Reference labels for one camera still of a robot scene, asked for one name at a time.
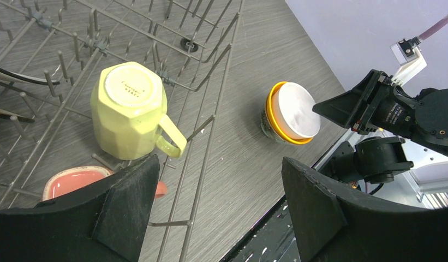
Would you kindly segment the yellow green mug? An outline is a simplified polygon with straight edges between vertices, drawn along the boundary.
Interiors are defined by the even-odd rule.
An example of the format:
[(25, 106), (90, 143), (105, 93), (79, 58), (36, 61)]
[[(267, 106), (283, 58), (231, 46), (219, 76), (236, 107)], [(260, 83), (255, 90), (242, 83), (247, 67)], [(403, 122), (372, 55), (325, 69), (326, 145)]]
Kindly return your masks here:
[(167, 115), (163, 82), (140, 63), (103, 69), (90, 106), (98, 145), (115, 158), (136, 160), (156, 148), (170, 157), (183, 155), (187, 139)]

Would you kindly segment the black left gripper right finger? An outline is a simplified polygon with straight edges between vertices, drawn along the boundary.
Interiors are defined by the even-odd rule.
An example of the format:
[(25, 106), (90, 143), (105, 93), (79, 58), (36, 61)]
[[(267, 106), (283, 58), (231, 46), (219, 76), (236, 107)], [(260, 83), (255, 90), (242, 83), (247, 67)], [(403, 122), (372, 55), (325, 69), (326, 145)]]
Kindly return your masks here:
[(448, 207), (384, 200), (290, 157), (281, 174), (301, 261), (448, 261)]

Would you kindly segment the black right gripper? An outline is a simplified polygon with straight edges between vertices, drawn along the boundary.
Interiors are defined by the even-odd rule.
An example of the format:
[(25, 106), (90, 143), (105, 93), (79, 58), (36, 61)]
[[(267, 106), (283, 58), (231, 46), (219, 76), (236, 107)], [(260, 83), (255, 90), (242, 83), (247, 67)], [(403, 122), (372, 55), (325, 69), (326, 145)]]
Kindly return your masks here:
[[(448, 88), (410, 97), (383, 71), (372, 69), (351, 90), (316, 103), (314, 113), (357, 133), (378, 128), (448, 157)], [(363, 114), (370, 110), (368, 119)]]

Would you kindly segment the white bowl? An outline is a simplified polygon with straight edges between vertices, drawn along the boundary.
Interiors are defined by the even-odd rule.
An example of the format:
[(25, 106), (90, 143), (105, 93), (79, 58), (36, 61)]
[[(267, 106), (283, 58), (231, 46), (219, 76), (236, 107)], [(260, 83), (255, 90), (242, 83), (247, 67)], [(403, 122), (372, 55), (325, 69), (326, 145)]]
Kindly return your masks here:
[(301, 85), (294, 82), (276, 84), (270, 105), (274, 121), (288, 138), (310, 139), (319, 132), (321, 119), (312, 111), (315, 100)]

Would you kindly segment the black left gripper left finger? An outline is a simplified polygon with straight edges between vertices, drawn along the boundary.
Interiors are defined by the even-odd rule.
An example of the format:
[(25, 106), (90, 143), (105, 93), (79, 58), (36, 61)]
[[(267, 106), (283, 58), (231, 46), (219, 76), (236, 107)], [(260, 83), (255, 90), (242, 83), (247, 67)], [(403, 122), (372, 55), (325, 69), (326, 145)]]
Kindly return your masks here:
[(33, 208), (0, 210), (0, 261), (138, 261), (158, 156)]

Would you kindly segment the square floral plate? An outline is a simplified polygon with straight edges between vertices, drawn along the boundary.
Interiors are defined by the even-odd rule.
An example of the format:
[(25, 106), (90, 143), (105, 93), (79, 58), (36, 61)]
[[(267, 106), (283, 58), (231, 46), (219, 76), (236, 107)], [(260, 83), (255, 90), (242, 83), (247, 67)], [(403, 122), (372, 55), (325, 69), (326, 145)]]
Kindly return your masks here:
[(14, 112), (4, 110), (0, 108), (0, 121), (2, 120), (17, 120), (21, 123), (34, 123), (35, 120), (29, 117), (25, 117)]

